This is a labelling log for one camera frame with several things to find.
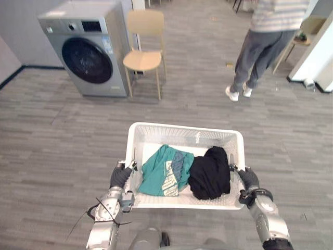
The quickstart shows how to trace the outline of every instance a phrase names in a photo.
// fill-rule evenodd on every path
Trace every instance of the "washing machine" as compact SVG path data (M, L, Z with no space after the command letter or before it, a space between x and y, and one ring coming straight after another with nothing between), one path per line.
M120 1L69 1L38 20L82 95L127 96L122 60L130 48Z

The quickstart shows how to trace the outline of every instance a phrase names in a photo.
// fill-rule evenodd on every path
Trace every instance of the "wooden chair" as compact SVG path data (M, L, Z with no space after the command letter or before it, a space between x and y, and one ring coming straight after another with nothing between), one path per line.
M125 72L127 83L130 90L130 96L133 98L133 92L131 87L131 81L129 76L129 69L134 70L137 75L138 71L156 71L156 82L158 89L158 99L161 100L160 82L158 76L158 66L160 66L163 60L164 75L167 77L167 70L164 61L164 15L160 11L156 10L132 10L127 17L127 25L129 28L129 41L131 51L125 56L123 63L125 65ZM160 40L161 50L142 52L137 51L133 47L133 34L140 36L156 36Z
M281 61L283 60L283 58L285 57L285 55L287 54L288 51L289 52L285 58L285 61L287 61L293 48L295 48L296 45L309 46L311 44L309 35L316 35L319 32L319 30L321 29L321 27L323 26L325 21L326 21L326 18L323 18L323 17L309 16L302 22L300 30L307 36L306 41L298 41L294 37L293 40L290 41L288 46L282 51L281 56L279 57L277 64L275 65L275 67L273 69L273 74L275 74L277 68L279 67Z
M240 7L241 2L242 2L242 0L239 0L239 2L238 2L238 6L237 6L237 9L236 9L236 13L237 13L238 10L239 10L239 7ZM235 2L234 2L233 9L235 9L235 5L236 5L236 3L237 3L237 0L235 0Z
M151 6L151 2L150 2L151 0L148 0L148 6L149 6L149 8L150 8L150 6Z

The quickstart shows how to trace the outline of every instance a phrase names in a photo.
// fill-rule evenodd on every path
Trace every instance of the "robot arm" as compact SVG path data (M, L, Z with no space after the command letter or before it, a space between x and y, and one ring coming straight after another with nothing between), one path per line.
M259 188L257 175L250 169L238 172L246 190L239 202L246 204L255 221L258 236L265 250L293 250L287 225L279 216L270 191Z
M133 193L123 193L124 185L133 169L136 169L135 161L127 168L125 161L118 161L111 176L108 193L98 199L99 205L95 211L95 222L89 235L87 250L116 248L122 213L130 212L134 204Z

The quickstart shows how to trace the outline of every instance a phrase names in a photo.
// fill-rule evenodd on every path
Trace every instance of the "teal shirt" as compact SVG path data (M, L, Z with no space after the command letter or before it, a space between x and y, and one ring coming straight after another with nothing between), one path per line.
M170 163L175 157L176 152L183 154L183 168L179 181L173 176ZM143 181L139 187L142 193L155 196L176 196L178 190L188 184L189 170L194 160L191 153L176 150L168 145L161 146L142 165Z

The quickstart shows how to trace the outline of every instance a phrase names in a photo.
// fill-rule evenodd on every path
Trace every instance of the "white sneaker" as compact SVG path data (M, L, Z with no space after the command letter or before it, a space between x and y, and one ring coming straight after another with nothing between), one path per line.
M243 83L243 96L250 97L252 93L252 89L247 87L246 83Z
M237 102L238 101L238 96L239 96L239 92L230 92L230 86L228 86L225 89L225 94L229 97L229 99L233 102Z

